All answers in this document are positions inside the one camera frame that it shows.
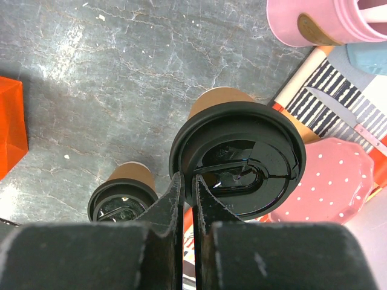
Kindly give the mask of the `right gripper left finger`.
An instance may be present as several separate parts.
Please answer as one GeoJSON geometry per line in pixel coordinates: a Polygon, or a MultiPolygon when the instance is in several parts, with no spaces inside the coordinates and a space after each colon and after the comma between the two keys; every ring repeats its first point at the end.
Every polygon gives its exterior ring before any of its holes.
{"type": "Polygon", "coordinates": [[[1,243],[2,289],[181,289],[184,178],[136,220],[36,223],[1,243]]]}

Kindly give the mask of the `brown paper cup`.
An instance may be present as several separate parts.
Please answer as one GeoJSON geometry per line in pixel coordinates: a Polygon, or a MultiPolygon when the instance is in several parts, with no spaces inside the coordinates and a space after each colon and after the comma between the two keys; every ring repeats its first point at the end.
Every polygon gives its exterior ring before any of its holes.
{"type": "Polygon", "coordinates": [[[149,186],[153,191],[155,191],[155,181],[153,174],[147,166],[140,162],[128,161],[119,165],[109,176],[107,181],[112,181],[114,179],[134,179],[140,181],[147,186],[149,186]]]}
{"type": "Polygon", "coordinates": [[[187,119],[191,119],[194,115],[209,107],[228,102],[255,102],[255,100],[247,93],[236,88],[226,86],[212,88],[202,93],[193,103],[187,119]]]}

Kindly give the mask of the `black cup lid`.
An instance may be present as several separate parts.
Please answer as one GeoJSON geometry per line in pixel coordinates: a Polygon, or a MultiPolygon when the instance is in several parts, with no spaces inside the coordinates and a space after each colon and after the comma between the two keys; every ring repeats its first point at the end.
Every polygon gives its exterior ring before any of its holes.
{"type": "Polygon", "coordinates": [[[226,208],[251,220],[282,205],[306,168],[304,142],[294,124],[268,106],[231,101],[190,117],[172,143],[169,172],[184,176],[194,202],[194,177],[226,208]]]}
{"type": "Polygon", "coordinates": [[[125,222],[137,219],[158,200],[154,189],[145,183],[118,178],[95,189],[88,202],[91,222],[125,222]]]}

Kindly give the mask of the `orange paper bag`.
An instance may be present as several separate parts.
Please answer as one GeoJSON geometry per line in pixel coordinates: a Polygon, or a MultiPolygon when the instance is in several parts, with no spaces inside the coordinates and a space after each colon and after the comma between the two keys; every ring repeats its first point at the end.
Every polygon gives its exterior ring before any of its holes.
{"type": "Polygon", "coordinates": [[[27,154],[23,84],[1,77],[1,178],[27,154]]]}

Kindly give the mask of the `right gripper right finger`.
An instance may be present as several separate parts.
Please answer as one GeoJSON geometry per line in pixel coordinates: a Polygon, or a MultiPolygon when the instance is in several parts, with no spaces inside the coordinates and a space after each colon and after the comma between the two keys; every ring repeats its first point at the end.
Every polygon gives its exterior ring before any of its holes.
{"type": "Polygon", "coordinates": [[[192,180],[198,289],[377,289],[357,239],[335,223],[244,222],[192,180]]]}

